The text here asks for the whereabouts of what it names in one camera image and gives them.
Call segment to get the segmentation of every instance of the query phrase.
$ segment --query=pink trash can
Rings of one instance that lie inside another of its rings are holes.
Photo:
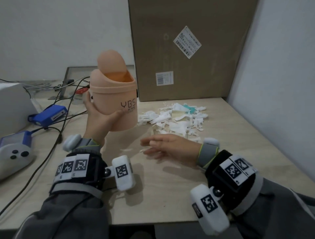
[[[114,125],[111,131],[131,129],[138,122],[137,82],[127,70],[122,56],[108,50],[97,59],[98,69],[90,76],[90,91],[97,110],[105,115],[116,110],[128,109],[128,112]]]

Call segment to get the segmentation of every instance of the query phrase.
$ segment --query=white box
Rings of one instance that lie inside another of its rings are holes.
[[[38,114],[30,96],[19,83],[0,84],[0,137],[16,133],[30,124],[27,117]]]

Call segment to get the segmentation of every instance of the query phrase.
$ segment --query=pile of paper scraps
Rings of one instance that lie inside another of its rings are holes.
[[[201,138],[197,131],[203,131],[203,119],[208,115],[201,113],[206,107],[180,105],[160,108],[157,114],[148,111],[138,115],[138,124],[145,125],[148,122],[153,124],[154,134],[176,134],[189,140],[200,142]]]

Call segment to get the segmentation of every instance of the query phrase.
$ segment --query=fingernail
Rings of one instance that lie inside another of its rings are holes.
[[[153,140],[150,141],[150,146],[156,146],[156,145],[157,145],[157,143],[155,141],[153,141]]]

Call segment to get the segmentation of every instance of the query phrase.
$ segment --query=wall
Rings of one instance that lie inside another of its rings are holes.
[[[260,1],[227,101],[315,181],[314,11]]]
[[[115,49],[134,64],[127,0],[1,0],[0,78],[63,79]]]

